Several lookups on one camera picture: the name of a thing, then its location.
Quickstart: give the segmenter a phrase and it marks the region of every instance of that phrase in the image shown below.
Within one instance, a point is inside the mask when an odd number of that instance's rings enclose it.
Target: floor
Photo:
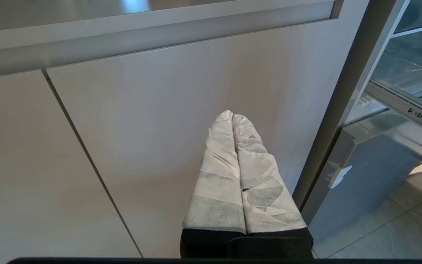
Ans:
[[[422,164],[381,206],[315,242],[322,259],[422,259]]]

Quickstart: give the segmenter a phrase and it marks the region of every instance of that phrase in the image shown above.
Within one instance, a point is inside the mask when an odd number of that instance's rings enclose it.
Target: tile floor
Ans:
[[[422,259],[422,164],[376,210],[316,242],[313,253],[323,259]]]

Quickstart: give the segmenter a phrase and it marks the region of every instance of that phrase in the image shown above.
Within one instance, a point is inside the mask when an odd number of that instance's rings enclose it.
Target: white cabinet door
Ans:
[[[204,140],[246,115],[290,191],[367,5],[338,18],[48,69],[145,257],[178,257]]]
[[[139,257],[40,70],[0,77],[0,263]]]

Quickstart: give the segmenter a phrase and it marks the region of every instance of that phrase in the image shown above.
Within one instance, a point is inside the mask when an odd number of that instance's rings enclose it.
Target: cabinet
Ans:
[[[367,3],[47,70],[145,257],[178,257],[207,128],[226,109],[251,119],[294,190]]]
[[[0,77],[0,263],[139,257],[40,70]]]

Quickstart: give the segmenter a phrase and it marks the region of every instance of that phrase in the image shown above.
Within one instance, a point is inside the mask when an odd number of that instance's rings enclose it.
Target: cabinet door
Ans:
[[[0,77],[0,263],[139,257],[40,70]]]
[[[253,122],[294,190],[367,2],[339,1],[329,20],[48,69],[145,257],[178,256],[207,128],[226,109]]]

